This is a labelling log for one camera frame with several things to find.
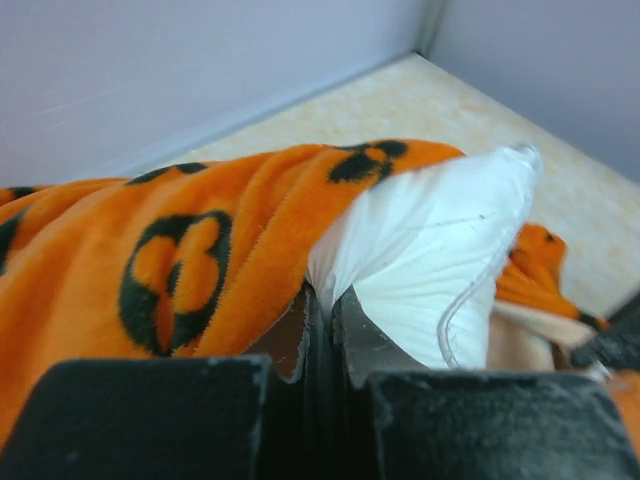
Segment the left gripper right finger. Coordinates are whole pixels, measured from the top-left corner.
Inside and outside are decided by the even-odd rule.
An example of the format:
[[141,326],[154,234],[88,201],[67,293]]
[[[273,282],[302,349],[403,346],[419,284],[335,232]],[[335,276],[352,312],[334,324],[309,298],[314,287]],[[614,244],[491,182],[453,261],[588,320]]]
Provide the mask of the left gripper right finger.
[[347,479],[635,479],[611,396],[575,374],[429,370],[364,313],[333,310]]

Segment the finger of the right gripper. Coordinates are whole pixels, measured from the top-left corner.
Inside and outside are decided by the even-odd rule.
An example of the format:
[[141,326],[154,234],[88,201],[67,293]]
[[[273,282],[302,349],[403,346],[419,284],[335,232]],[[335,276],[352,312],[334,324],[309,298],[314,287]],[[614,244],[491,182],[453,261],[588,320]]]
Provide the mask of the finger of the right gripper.
[[586,368],[599,362],[613,370],[639,369],[639,293],[608,320],[606,330],[571,351],[573,367]]

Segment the white pillow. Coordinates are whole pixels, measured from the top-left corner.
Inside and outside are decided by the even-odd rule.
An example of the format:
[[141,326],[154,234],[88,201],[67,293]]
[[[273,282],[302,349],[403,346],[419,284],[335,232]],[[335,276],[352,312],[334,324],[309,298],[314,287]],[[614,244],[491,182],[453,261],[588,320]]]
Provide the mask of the white pillow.
[[431,369],[486,366],[496,281],[527,219],[540,153],[523,144],[392,176],[316,242],[323,313],[353,290],[367,317]]

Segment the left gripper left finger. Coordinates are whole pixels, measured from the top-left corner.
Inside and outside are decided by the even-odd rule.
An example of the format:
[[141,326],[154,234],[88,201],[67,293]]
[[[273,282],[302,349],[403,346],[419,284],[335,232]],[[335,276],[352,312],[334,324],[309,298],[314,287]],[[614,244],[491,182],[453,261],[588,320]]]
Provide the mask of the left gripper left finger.
[[236,357],[71,360],[36,383],[5,479],[319,479],[319,309],[303,288]]

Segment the orange patterned pillowcase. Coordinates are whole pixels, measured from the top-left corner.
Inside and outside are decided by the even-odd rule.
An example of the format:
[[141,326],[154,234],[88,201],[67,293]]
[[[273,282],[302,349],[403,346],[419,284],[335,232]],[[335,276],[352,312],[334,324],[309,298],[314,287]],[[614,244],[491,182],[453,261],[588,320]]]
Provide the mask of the orange patterned pillowcase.
[[[3,189],[2,436],[58,363],[246,353],[303,286],[316,296],[305,278],[309,254],[360,194],[459,157],[471,156],[419,139],[302,144],[134,178]],[[491,315],[558,346],[567,368],[604,383],[633,425],[637,370],[570,364],[571,351],[609,320],[562,294],[565,253],[561,237],[527,217]],[[506,340],[489,319],[486,366],[440,370],[514,368]]]

